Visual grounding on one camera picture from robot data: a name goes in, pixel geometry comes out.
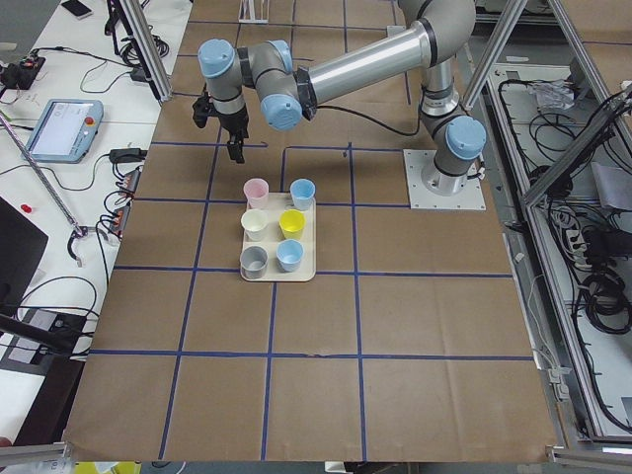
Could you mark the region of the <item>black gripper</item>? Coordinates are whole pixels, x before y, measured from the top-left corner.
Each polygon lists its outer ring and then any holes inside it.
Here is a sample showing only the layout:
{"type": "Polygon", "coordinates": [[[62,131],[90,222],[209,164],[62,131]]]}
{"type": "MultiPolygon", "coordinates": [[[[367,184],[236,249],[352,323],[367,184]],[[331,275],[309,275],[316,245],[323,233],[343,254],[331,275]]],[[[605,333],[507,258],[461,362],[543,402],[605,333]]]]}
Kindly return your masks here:
{"type": "Polygon", "coordinates": [[[193,104],[193,121],[198,128],[204,128],[209,118],[217,118],[221,127],[228,131],[229,158],[244,164],[243,145],[244,139],[249,137],[249,116],[242,88],[230,86],[209,92],[204,87],[193,104]]]}

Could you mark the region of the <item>blue cup near arm base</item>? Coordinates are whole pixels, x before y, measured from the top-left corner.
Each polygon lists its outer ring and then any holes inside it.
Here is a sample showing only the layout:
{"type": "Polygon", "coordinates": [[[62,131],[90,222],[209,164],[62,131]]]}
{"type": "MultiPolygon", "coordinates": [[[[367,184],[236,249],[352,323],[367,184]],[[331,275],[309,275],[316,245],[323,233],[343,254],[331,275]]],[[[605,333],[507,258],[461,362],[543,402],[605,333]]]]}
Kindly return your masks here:
{"type": "Polygon", "coordinates": [[[293,206],[301,211],[308,210],[315,198],[316,187],[309,179],[297,179],[290,184],[290,195],[293,206]]]}

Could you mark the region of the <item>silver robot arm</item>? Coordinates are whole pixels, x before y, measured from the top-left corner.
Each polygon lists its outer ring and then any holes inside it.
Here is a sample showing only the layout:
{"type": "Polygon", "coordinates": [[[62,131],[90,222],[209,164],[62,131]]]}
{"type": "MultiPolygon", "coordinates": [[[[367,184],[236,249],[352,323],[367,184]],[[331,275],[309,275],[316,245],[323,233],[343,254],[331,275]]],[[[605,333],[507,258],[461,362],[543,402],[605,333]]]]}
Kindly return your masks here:
{"type": "Polygon", "coordinates": [[[268,125],[275,130],[295,128],[311,120],[326,103],[358,90],[421,68],[425,72],[418,122],[436,143],[433,161],[421,179],[432,193],[460,193],[472,163],[480,157],[487,133],[481,122],[463,112],[454,86],[451,59],[469,40],[476,19],[471,1],[401,1],[406,20],[403,32],[308,68],[292,67],[283,40],[235,47],[225,39],[210,39],[198,49],[205,80],[193,104],[193,120],[203,128],[218,119],[228,131],[232,160],[241,163],[248,138],[248,111],[242,90],[251,88],[260,100],[268,125]]]}

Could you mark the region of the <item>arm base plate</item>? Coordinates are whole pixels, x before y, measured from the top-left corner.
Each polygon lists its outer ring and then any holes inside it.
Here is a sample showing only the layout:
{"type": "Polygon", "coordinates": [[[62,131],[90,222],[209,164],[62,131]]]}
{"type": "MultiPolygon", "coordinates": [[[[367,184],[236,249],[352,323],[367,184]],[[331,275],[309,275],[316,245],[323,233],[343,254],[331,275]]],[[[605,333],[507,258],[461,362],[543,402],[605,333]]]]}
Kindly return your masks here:
{"type": "Polygon", "coordinates": [[[410,208],[413,210],[484,211],[481,180],[469,179],[475,166],[461,177],[442,174],[434,150],[404,149],[404,168],[410,208]]]}

